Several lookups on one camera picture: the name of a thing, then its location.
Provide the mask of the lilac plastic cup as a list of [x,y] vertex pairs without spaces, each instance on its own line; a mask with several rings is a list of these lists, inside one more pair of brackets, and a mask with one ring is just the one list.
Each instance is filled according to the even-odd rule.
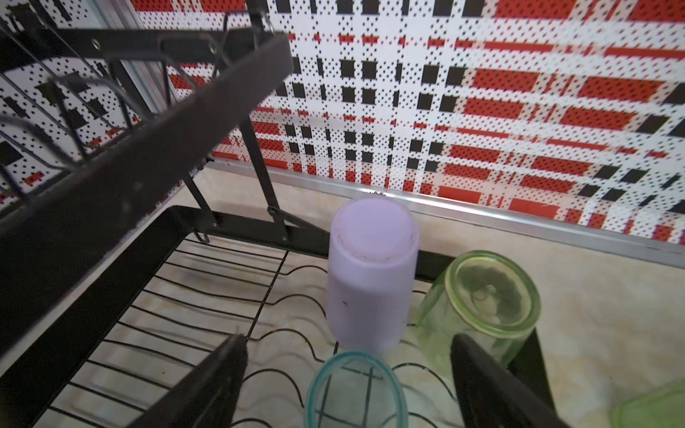
[[407,328],[420,233],[387,197],[351,201],[331,224],[326,321],[344,349],[382,354]]

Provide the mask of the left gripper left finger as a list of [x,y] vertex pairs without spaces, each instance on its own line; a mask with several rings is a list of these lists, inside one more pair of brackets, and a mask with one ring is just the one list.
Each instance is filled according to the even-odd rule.
[[247,338],[230,335],[130,426],[230,427],[247,362]]

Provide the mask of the light green ceramic mug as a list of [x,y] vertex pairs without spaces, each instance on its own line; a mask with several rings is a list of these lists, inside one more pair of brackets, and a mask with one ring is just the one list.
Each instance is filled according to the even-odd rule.
[[611,412],[611,426],[683,427],[684,379],[617,405]]

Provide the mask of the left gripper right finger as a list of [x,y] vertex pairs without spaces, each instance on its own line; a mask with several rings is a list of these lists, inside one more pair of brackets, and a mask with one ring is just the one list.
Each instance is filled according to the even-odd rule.
[[451,366],[465,426],[567,426],[555,410],[535,333],[506,367],[460,333],[452,340]]

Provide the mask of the short green transparent cup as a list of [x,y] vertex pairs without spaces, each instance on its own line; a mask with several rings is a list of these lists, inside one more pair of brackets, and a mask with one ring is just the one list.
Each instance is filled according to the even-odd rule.
[[530,276],[491,251],[469,251],[433,283],[416,317],[419,349],[430,367],[451,376],[453,337],[464,333],[504,367],[524,346],[542,311]]

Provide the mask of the teal translucent cup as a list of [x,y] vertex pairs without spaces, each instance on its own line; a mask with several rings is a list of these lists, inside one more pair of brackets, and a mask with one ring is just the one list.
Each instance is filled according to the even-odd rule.
[[407,427],[408,404],[394,371],[380,358],[346,351],[317,372],[303,409],[305,427]]

